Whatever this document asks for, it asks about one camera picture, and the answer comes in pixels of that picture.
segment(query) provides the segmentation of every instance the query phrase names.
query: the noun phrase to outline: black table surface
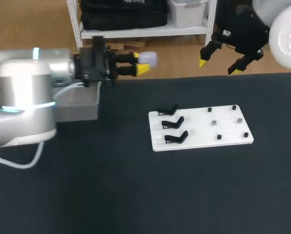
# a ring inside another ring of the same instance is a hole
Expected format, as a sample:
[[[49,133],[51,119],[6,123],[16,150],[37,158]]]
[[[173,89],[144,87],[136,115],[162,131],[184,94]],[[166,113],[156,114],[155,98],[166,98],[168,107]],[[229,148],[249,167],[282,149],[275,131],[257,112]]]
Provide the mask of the black table surface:
[[[152,150],[148,113],[238,104],[254,143]],[[0,149],[27,163],[36,146]],[[291,74],[102,85],[29,170],[0,165],[0,234],[291,234]]]

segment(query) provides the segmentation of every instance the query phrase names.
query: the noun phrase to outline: cable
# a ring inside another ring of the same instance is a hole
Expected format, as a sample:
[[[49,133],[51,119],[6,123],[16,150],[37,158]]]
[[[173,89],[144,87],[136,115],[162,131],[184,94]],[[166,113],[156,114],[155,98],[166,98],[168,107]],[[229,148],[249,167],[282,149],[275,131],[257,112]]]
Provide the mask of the cable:
[[[54,95],[54,99],[57,99],[59,96],[61,96],[62,94],[66,93],[67,91],[69,91],[71,89],[81,87],[81,85],[83,85],[82,82],[71,84],[71,85],[61,89],[60,91],[58,91]],[[4,165],[7,165],[7,166],[10,166],[10,167],[13,167],[13,168],[17,168],[17,169],[29,169],[29,168],[32,168],[39,161],[39,159],[41,157],[41,154],[42,154],[43,146],[44,146],[44,142],[39,143],[39,145],[37,147],[37,151],[36,151],[35,156],[34,156],[34,159],[28,164],[25,164],[25,165],[17,164],[17,163],[8,161],[8,160],[3,159],[3,158],[0,158],[0,163],[4,164]]]
[[[71,84],[69,86],[66,86],[65,88],[61,89],[56,94],[54,94],[54,100],[57,99],[62,94],[66,93],[67,91],[69,91],[71,89],[79,88],[79,87],[83,87],[83,83],[82,82],[74,83],[74,84]]]
[[[7,166],[10,166],[10,167],[17,168],[17,169],[28,169],[28,168],[31,168],[31,167],[35,166],[35,165],[37,164],[37,162],[39,161],[40,156],[41,156],[41,154],[42,154],[43,146],[44,146],[44,142],[39,143],[33,161],[31,161],[31,162],[28,163],[28,164],[25,164],[25,165],[17,164],[17,163],[14,163],[14,162],[8,161],[8,160],[6,160],[6,159],[3,159],[3,158],[1,158],[1,157],[0,157],[0,163],[2,163],[2,164],[4,164],[4,165],[7,165]]]

